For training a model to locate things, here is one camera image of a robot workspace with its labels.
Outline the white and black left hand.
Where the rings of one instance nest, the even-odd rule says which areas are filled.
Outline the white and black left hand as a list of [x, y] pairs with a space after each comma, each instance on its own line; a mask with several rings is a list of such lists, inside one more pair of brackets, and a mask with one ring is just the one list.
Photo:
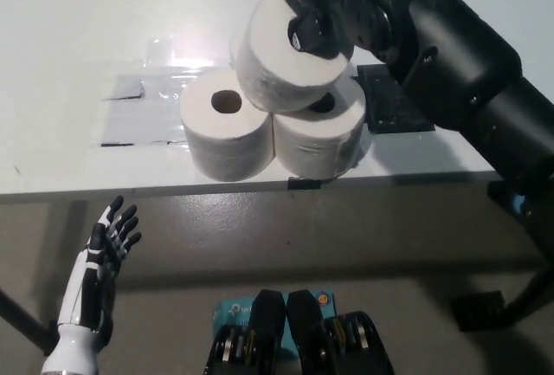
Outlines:
[[138, 208], [124, 208], [118, 195], [93, 225], [78, 253], [62, 299], [57, 325], [86, 327], [99, 333], [112, 324], [116, 280], [132, 247], [142, 238], [136, 231]]

